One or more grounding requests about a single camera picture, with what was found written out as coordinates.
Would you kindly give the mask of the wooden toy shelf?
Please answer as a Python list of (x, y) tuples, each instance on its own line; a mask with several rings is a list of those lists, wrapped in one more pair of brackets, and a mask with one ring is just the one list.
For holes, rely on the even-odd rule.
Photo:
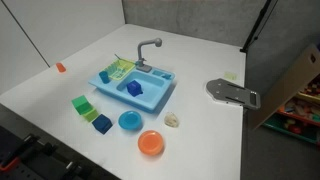
[(319, 48), (310, 44), (249, 113), (249, 127), (267, 127), (319, 145)]

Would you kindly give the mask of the grey toy faucet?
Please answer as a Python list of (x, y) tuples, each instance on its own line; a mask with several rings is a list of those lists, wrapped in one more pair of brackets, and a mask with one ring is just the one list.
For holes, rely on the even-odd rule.
[(150, 65), (146, 64), (146, 58), (143, 53), (143, 47), (147, 45), (154, 45), (155, 47), (161, 47), (162, 46), (162, 39), (161, 38), (155, 38), (151, 40), (145, 40), (138, 44), (137, 51), (138, 51), (138, 59), (136, 61), (136, 69), (145, 73), (149, 73), (152, 70), (152, 67)]

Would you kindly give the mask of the dark blue cube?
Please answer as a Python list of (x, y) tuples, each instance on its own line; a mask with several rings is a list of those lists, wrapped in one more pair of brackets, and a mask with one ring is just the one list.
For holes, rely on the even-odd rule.
[(113, 126), (111, 120), (103, 114), (100, 114), (92, 124), (101, 134), (105, 134)]

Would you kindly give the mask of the black tripod pole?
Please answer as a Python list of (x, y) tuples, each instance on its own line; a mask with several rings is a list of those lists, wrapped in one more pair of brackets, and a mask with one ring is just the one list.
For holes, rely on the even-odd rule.
[(258, 17), (240, 51), (242, 53), (247, 53), (250, 46), (258, 40), (259, 35), (263, 31), (265, 25), (267, 24), (271, 14), (273, 13), (279, 0), (266, 0), (262, 9), (260, 10)]

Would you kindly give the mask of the small orange block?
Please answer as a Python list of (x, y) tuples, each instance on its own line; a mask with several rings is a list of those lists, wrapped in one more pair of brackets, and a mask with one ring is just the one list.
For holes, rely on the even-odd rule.
[(66, 72), (66, 68), (62, 63), (56, 63), (56, 67), (60, 73)]

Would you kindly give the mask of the small blue cup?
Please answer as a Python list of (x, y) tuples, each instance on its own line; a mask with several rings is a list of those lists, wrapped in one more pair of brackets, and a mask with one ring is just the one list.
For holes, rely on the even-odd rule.
[(100, 79), (102, 80), (102, 82), (103, 82), (104, 84), (107, 84), (107, 83), (110, 82), (110, 80), (109, 80), (109, 75), (108, 75), (108, 72), (107, 72), (107, 71), (101, 71), (101, 72), (99, 73), (99, 77), (100, 77)]

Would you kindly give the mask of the yellow-green dish rack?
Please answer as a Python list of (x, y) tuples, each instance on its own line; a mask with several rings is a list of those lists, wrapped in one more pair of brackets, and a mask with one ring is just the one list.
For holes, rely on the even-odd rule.
[(131, 70), (135, 67), (133, 61), (126, 59), (117, 59), (112, 62), (109, 66), (104, 68), (104, 71), (108, 73), (108, 76), (112, 80), (123, 79)]

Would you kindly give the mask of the royal blue cube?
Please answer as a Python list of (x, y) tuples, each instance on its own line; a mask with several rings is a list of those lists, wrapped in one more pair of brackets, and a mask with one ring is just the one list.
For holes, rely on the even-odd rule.
[(143, 93), (141, 85), (136, 80), (129, 82), (126, 87), (129, 94), (133, 97)]

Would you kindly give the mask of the blue plate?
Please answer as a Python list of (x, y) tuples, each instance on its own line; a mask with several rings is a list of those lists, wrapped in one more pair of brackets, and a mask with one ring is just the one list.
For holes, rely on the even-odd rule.
[(125, 130), (138, 130), (142, 127), (142, 118), (136, 111), (126, 111), (120, 115), (118, 124)]

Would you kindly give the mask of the light blue toy sink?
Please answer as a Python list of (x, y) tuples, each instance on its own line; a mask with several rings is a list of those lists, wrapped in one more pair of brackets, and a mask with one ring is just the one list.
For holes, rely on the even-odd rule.
[[(155, 67), (148, 73), (134, 68), (121, 80), (110, 80), (109, 83), (104, 84), (99, 75), (96, 74), (88, 83), (108, 96), (143, 111), (153, 113), (162, 101), (174, 78), (174, 73)], [(132, 96), (129, 93), (127, 85), (132, 81), (136, 81), (141, 85), (142, 93), (140, 95)]]

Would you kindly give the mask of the pale green sticky note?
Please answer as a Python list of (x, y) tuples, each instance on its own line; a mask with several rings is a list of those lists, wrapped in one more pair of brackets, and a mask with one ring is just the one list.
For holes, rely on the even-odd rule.
[(225, 72), (224, 78), (228, 79), (228, 80), (237, 80), (237, 74), (232, 73), (232, 72)]

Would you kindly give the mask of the grey metal mounting plate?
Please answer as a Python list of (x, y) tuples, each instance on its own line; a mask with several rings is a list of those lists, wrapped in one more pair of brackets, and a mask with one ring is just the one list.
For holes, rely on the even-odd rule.
[(206, 83), (207, 93), (217, 102), (257, 110), (261, 107), (260, 95), (235, 83), (219, 78)]

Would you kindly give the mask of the cream seashell toy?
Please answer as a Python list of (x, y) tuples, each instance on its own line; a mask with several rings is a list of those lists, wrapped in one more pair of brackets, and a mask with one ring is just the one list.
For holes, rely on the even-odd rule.
[(169, 126), (169, 127), (173, 127), (173, 128), (177, 128), (179, 126), (179, 120), (177, 118), (177, 116), (172, 113), (172, 112), (168, 112), (164, 118), (164, 123)]

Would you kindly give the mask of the orange plate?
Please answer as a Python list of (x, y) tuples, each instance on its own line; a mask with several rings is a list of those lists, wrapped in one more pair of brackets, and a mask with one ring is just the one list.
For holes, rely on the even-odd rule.
[(138, 148), (145, 155), (158, 155), (162, 151), (163, 147), (163, 137), (157, 131), (145, 131), (138, 138)]

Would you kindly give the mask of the lime green cube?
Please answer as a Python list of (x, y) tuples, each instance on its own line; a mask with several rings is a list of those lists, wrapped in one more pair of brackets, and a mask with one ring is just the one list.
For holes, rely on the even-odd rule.
[(98, 116), (99, 116), (99, 113), (97, 112), (97, 110), (95, 108), (92, 108), (90, 111), (88, 111), (87, 113), (83, 114), (83, 117), (88, 122), (91, 122), (91, 121), (95, 120)]

